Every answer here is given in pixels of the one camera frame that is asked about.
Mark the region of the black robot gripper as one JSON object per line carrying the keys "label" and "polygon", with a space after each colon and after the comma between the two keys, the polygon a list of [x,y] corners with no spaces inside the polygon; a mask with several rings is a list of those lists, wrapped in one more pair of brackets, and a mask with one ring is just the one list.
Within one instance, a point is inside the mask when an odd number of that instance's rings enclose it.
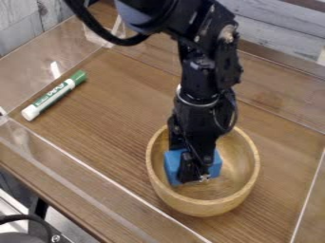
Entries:
{"label": "black robot gripper", "polygon": [[223,89],[203,100],[189,96],[177,85],[167,128],[168,149],[188,150],[180,152],[176,178],[181,184],[211,177],[195,157],[211,158],[216,140],[232,130],[236,121],[237,105],[232,88]]}

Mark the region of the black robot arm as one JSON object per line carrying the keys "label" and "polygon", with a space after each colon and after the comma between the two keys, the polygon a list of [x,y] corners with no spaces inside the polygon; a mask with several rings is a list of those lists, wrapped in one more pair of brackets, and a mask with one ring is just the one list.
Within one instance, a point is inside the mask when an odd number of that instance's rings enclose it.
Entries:
{"label": "black robot arm", "polygon": [[173,186],[216,178],[221,160],[215,142],[237,121],[233,86],[241,66],[235,15],[216,0],[113,0],[136,33],[120,38],[105,30],[82,0],[62,1],[93,33],[118,46],[133,46],[160,32],[176,41],[181,80],[167,120],[164,172]]}

